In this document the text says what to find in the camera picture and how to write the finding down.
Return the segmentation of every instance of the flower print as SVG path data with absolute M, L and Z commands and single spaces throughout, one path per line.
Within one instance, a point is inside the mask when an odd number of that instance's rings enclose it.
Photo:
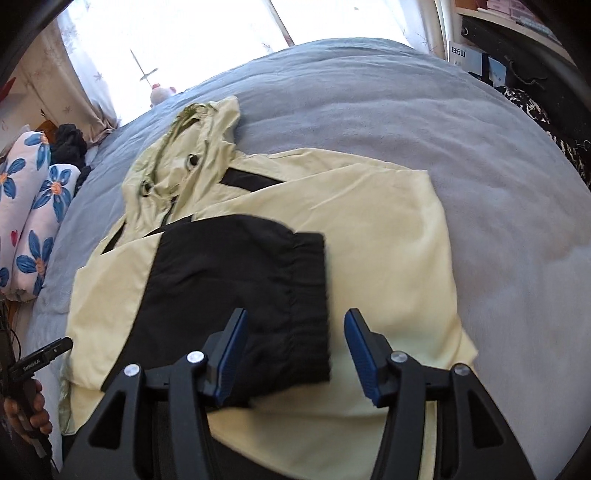
M 33 210 L 40 208 L 49 202 L 50 198 L 53 197 L 53 211 L 56 213 L 58 223 L 64 219 L 64 205 L 66 208 L 72 201 L 72 194 L 65 187 L 70 180 L 72 174 L 71 169 L 65 168 L 59 173 L 55 165 L 49 169 L 49 180 L 44 180 L 39 192 L 42 192 L 37 200 L 33 203 Z
M 47 165 L 51 161 L 51 152 L 49 151 L 49 142 L 45 133 L 39 132 L 31 135 L 25 139 L 25 145 L 32 147 L 33 145 L 39 145 L 39 151 L 37 152 L 37 170 L 41 170 L 43 163 L 46 161 Z
M 6 267 L 0 268 L 0 287 L 4 288 L 8 285 L 8 279 L 10 278 L 10 272 Z
M 8 169 L 6 169 L 6 165 L 8 160 L 4 162 L 2 165 L 1 173 L 0 173 L 0 200 L 2 199 L 2 191 L 6 194 L 7 197 L 14 199 L 17 196 L 17 185 L 14 183 L 14 180 L 10 178 L 10 175 L 15 174 L 18 171 L 21 171 L 25 168 L 27 162 L 24 158 L 17 158 L 14 162 L 10 164 Z
M 43 242 L 43 251 L 39 244 L 39 237 L 31 230 L 29 232 L 29 250 L 32 257 L 28 255 L 19 255 L 17 257 L 17 267 L 23 273 L 35 273 L 37 272 L 37 279 L 35 280 L 35 286 L 33 287 L 33 295 L 39 295 L 39 292 L 43 288 L 43 281 L 45 280 L 45 273 L 47 267 L 47 261 L 51 255 L 53 249 L 53 237 L 48 237 Z

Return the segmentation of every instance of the floral pillow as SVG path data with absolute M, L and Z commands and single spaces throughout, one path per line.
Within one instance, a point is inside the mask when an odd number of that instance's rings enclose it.
M 42 132 L 23 133 L 0 166 L 0 291 L 10 292 L 12 265 L 31 204 L 47 178 L 50 150 Z
M 72 201 L 80 170 L 56 164 L 38 189 L 31 213 L 22 229 L 12 267 L 11 296 L 31 300 L 39 295 L 56 233 Z

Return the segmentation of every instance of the shelf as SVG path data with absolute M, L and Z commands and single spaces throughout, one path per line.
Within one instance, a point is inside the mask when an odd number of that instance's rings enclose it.
M 516 23 L 515 21 L 513 21 L 511 19 L 504 18 L 499 15 L 491 14 L 488 12 L 480 12 L 477 10 L 469 10 L 467 8 L 459 8 L 459 7 L 456 7 L 456 13 L 458 13 L 460 15 L 465 15 L 467 17 L 474 17 L 474 18 L 480 18 L 481 20 L 487 20 L 489 22 L 496 23 L 497 25 L 500 25 L 501 27 L 509 28 L 510 30 L 516 31 L 517 33 L 525 35 L 526 37 L 529 37 L 532 40 L 535 40 L 536 42 L 541 43 L 543 46 L 548 47 L 550 50 L 556 52 L 558 55 L 565 58 L 566 60 L 568 60 L 570 63 L 572 63 L 574 65 L 573 59 L 570 58 L 570 55 L 568 54 L 568 52 L 563 47 L 558 45 L 555 41 L 550 40 L 549 38 L 539 34 L 538 32 L 536 32 L 528 27 L 524 27 L 523 25 L 519 25 L 518 23 Z

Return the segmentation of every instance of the gray blanket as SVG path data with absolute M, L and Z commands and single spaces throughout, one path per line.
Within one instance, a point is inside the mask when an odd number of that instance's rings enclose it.
M 76 270 L 121 216 L 138 154 L 184 105 L 228 95 L 248 154 L 317 147 L 429 171 L 479 375 L 538 478 L 554 478 L 591 424 L 591 194 L 502 95 L 392 41 L 325 40 L 254 60 L 110 135 L 57 236 L 26 351 L 64 335 Z M 39 375 L 53 418 L 59 368 Z

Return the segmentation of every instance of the silver bolt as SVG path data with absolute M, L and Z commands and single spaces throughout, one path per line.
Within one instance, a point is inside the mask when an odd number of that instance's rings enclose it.
M 200 352 L 198 350 L 191 352 L 187 355 L 187 360 L 191 364 L 198 364 L 199 362 L 203 362 L 203 359 L 205 359 L 205 355 L 203 354 L 203 352 Z
M 139 365 L 129 364 L 123 369 L 123 373 L 128 377 L 135 377 L 139 373 Z
M 406 360 L 408 360 L 408 355 L 400 350 L 395 350 L 390 355 L 390 360 L 397 364 L 403 364 Z
M 453 371 L 457 375 L 465 377 L 470 374 L 470 367 L 464 364 L 457 364 L 455 367 L 453 367 Z

